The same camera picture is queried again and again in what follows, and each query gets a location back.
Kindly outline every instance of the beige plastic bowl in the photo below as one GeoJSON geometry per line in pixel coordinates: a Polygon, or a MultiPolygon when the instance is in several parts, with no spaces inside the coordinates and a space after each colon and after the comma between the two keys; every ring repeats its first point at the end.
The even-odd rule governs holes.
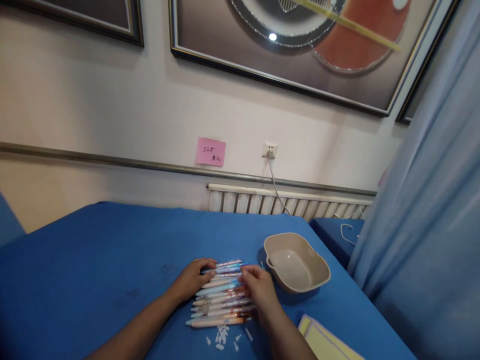
{"type": "Polygon", "coordinates": [[[306,293],[330,280],[330,268],[324,258],[296,233],[269,236],[263,247],[273,276],[288,293],[306,293]]]}

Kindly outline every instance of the bowl handle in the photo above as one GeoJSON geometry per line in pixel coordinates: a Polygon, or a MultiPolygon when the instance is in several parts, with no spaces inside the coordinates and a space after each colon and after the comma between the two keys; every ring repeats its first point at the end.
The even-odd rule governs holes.
{"type": "Polygon", "coordinates": [[[270,269],[275,269],[275,267],[272,265],[272,262],[270,261],[270,257],[268,255],[266,256],[266,263],[270,267],[270,269]]]}

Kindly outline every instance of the notebook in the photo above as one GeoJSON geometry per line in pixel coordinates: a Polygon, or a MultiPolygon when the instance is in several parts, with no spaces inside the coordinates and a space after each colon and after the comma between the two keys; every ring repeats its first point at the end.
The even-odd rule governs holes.
{"type": "Polygon", "coordinates": [[[365,360],[314,318],[303,315],[298,330],[318,359],[365,360]]]}

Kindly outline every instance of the pen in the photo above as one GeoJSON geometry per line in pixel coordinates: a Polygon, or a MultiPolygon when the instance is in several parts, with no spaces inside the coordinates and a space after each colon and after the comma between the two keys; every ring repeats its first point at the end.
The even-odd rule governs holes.
{"type": "Polygon", "coordinates": [[[223,279],[223,280],[218,280],[218,281],[207,282],[201,288],[202,289],[210,289],[210,288],[215,288],[215,287],[219,287],[219,286],[222,286],[222,285],[238,283],[238,282],[239,282],[239,280],[237,278],[223,279]]]}
{"type": "Polygon", "coordinates": [[[238,264],[233,264],[233,266],[222,266],[222,267],[217,267],[215,269],[208,269],[208,270],[203,270],[201,272],[202,275],[205,275],[206,273],[215,271],[217,274],[225,274],[225,273],[238,273],[240,272],[242,266],[247,265],[246,263],[238,263],[238,264]]]}
{"type": "Polygon", "coordinates": [[[215,304],[206,304],[203,306],[196,306],[192,307],[191,311],[194,313],[208,313],[213,310],[220,310],[220,309],[225,309],[225,308],[233,308],[237,306],[243,306],[243,305],[248,305],[252,302],[252,299],[250,298],[241,298],[238,300],[232,300],[232,301],[226,301],[226,302],[220,302],[220,303],[215,303],[215,304]]]}
{"type": "Polygon", "coordinates": [[[222,294],[221,296],[217,296],[217,297],[195,300],[193,302],[193,306],[203,306],[203,305],[208,305],[208,304],[223,303],[224,301],[243,298],[247,295],[248,295],[248,293],[246,291],[240,291],[240,292],[232,291],[230,293],[222,294]]]}
{"type": "Polygon", "coordinates": [[[246,305],[241,307],[232,307],[220,310],[213,310],[209,312],[194,312],[190,317],[194,318],[206,318],[206,317],[218,317],[220,315],[245,313],[255,309],[255,305],[246,305]]]}
{"type": "Polygon", "coordinates": [[[242,262],[242,260],[235,259],[235,260],[230,260],[230,261],[227,261],[227,262],[219,263],[219,264],[216,265],[216,267],[221,268],[222,266],[231,265],[231,264],[238,264],[238,263],[241,263],[241,262],[242,262]]]}
{"type": "Polygon", "coordinates": [[[225,278],[238,278],[241,276],[242,276],[241,272],[227,272],[222,274],[215,274],[210,281],[216,281],[216,280],[225,279],[225,278]]]}
{"type": "Polygon", "coordinates": [[[211,320],[202,319],[201,321],[194,321],[191,324],[187,324],[187,325],[190,325],[192,328],[213,328],[221,325],[244,324],[251,319],[252,319],[251,317],[246,317],[246,318],[233,317],[233,318],[226,318],[226,319],[211,319],[211,320]]]}
{"type": "Polygon", "coordinates": [[[204,294],[204,295],[201,295],[201,296],[197,296],[195,298],[195,300],[214,299],[214,298],[222,297],[224,295],[236,294],[236,293],[240,293],[240,292],[244,292],[244,291],[247,291],[247,289],[242,284],[240,287],[236,287],[236,288],[233,288],[233,289],[228,289],[228,290],[224,290],[224,291],[208,293],[208,294],[204,294]]]}
{"type": "Polygon", "coordinates": [[[205,320],[222,320],[222,319],[235,319],[235,318],[253,318],[254,313],[253,311],[247,312],[237,312],[233,314],[226,314],[222,316],[215,316],[215,317],[197,317],[194,319],[190,319],[185,322],[185,325],[192,325],[193,323],[198,323],[205,320]]]}
{"type": "Polygon", "coordinates": [[[240,286],[242,286],[241,282],[239,282],[239,281],[232,282],[230,284],[226,284],[226,285],[222,285],[222,286],[215,286],[215,287],[211,287],[211,288],[201,289],[200,291],[198,291],[196,293],[196,295],[197,296],[205,296],[205,295],[208,295],[208,294],[220,293],[220,292],[225,291],[225,290],[231,290],[231,289],[239,288],[240,286]]]}

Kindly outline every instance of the framed picture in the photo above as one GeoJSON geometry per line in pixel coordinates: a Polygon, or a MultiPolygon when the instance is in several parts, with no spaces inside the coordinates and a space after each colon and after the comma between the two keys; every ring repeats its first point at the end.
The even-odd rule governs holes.
{"type": "Polygon", "coordinates": [[[452,14],[451,16],[445,17],[445,21],[437,32],[436,38],[421,65],[420,71],[415,77],[413,85],[405,98],[400,112],[398,113],[396,118],[397,122],[406,125],[409,125],[412,122],[414,114],[432,82],[435,71],[452,43],[452,38],[459,22],[458,19],[461,19],[461,16],[457,14],[461,11],[458,9],[460,7],[460,2],[461,0],[456,0],[452,3],[450,7],[452,14]]]}
{"type": "Polygon", "coordinates": [[[140,0],[5,0],[7,4],[144,46],[140,0]]]}
{"type": "Polygon", "coordinates": [[[453,1],[170,0],[171,52],[386,117],[453,1]]]}

